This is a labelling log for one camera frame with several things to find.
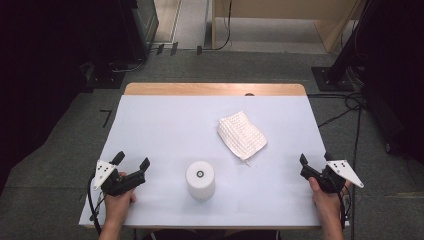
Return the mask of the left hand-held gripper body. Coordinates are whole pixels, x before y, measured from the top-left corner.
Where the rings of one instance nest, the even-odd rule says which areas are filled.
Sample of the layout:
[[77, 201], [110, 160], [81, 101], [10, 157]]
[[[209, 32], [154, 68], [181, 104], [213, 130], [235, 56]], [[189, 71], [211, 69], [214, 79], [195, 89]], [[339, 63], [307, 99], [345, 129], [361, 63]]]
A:
[[119, 162], [116, 160], [110, 162], [99, 160], [96, 163], [93, 185], [95, 190], [101, 189], [106, 195], [118, 196], [145, 182], [143, 169], [121, 176], [117, 169], [118, 165]]

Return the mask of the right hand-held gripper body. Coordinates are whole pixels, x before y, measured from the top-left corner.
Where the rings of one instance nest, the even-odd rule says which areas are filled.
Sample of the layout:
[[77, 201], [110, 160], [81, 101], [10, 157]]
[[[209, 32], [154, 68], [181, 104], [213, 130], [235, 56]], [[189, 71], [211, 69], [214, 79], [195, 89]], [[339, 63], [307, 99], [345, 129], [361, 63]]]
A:
[[302, 166], [300, 175], [306, 180], [314, 177], [318, 181], [321, 190], [325, 193], [340, 193], [346, 186], [347, 181], [357, 187], [364, 187], [363, 182], [346, 160], [328, 161], [321, 172], [309, 165]]

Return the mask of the white waffle cloth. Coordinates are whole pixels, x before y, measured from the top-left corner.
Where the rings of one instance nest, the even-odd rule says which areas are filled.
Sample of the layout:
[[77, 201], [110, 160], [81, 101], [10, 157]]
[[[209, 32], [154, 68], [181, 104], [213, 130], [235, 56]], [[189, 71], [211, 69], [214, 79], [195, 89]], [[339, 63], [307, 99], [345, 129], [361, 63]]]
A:
[[228, 149], [247, 166], [250, 159], [267, 145], [265, 135], [243, 111], [220, 118], [217, 132]]

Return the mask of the person's left hand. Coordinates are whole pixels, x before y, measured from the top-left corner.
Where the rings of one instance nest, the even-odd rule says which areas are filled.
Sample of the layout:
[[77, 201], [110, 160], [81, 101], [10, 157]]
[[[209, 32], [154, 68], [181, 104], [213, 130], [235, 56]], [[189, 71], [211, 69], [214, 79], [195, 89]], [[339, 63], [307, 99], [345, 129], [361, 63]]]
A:
[[122, 225], [127, 218], [130, 205], [135, 201], [134, 189], [130, 189], [118, 196], [107, 195], [105, 197], [105, 222]]

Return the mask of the person's right hand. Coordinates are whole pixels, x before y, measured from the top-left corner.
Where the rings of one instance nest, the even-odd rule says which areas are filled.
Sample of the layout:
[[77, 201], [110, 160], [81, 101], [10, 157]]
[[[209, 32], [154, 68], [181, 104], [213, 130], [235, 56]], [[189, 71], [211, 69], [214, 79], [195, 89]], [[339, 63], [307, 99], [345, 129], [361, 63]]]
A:
[[308, 182], [312, 190], [312, 199], [316, 206], [319, 220], [321, 222], [339, 220], [341, 204], [338, 195], [323, 192], [314, 177], [310, 177]]

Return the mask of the black stand base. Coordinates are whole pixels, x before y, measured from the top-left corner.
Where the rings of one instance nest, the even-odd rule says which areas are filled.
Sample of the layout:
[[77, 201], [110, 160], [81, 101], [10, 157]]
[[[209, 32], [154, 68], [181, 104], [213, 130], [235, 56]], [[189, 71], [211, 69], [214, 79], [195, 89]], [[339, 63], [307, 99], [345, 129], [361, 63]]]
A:
[[86, 87], [89, 89], [119, 89], [122, 85], [125, 73], [115, 70], [106, 63], [92, 63], [92, 72], [87, 80]]

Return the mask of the black stand with square base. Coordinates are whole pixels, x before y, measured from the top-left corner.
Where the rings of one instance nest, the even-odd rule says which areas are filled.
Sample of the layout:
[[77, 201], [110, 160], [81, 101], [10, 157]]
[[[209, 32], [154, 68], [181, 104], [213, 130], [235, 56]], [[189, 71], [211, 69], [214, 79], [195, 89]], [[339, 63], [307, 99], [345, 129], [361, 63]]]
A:
[[337, 46], [341, 51], [331, 67], [312, 67], [315, 82], [320, 91], [353, 91], [345, 72], [351, 61], [358, 56], [357, 32], [371, 0], [346, 0], [342, 4], [341, 16], [335, 20], [316, 20], [314, 26], [328, 52]]

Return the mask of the dark glass cabinet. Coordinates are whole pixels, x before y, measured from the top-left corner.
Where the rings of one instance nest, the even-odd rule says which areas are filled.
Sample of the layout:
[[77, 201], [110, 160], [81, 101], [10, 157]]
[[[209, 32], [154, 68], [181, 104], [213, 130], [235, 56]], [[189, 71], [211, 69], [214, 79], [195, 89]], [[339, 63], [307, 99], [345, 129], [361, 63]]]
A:
[[119, 0], [131, 60], [146, 60], [159, 20], [154, 0]]

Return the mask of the light wooden furniture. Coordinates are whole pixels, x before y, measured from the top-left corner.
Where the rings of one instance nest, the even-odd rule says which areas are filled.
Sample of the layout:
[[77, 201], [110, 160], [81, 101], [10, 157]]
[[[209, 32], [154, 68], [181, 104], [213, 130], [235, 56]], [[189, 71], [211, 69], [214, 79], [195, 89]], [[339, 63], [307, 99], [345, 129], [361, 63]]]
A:
[[327, 52], [333, 52], [351, 20], [359, 20], [367, 0], [212, 0], [211, 43], [217, 18], [313, 20]]

